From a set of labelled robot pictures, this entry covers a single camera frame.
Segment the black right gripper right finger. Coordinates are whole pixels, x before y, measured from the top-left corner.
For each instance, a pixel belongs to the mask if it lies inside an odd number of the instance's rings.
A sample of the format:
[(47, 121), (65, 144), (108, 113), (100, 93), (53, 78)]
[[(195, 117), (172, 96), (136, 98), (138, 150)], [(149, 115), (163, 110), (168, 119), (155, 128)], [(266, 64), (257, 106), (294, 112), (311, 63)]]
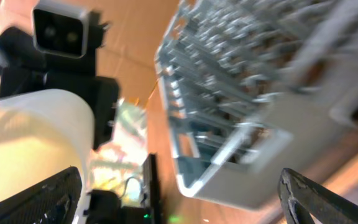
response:
[(358, 205), (292, 169), (282, 170), (278, 196), (287, 223), (358, 223)]

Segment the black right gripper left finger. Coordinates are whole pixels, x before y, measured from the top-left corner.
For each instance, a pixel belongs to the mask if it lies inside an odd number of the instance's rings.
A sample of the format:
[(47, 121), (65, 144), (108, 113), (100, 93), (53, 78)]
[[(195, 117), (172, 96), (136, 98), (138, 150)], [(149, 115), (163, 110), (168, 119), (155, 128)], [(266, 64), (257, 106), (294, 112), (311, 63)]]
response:
[(0, 202), (0, 223), (71, 223), (82, 189), (76, 167), (69, 167)]

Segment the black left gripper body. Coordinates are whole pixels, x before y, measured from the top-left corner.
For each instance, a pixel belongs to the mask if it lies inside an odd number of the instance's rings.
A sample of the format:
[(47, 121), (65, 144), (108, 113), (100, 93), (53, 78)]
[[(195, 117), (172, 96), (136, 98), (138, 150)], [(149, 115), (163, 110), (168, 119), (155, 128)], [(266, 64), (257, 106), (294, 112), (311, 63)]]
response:
[(32, 35), (15, 26), (0, 35), (0, 99), (46, 89), (78, 95), (94, 114), (94, 150), (111, 140), (119, 99), (118, 82), (96, 74), (96, 51), (109, 25), (100, 17), (98, 12), (89, 15), (88, 49), (81, 58), (42, 53)]

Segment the white plastic cup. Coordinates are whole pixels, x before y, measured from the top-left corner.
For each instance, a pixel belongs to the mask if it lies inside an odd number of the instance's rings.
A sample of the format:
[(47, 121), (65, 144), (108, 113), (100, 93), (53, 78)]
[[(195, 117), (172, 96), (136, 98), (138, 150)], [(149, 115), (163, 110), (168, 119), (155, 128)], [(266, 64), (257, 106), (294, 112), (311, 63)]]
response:
[(0, 100), (0, 202), (76, 167), (82, 189), (71, 223), (84, 223), (93, 134), (91, 108), (69, 91), (42, 90)]

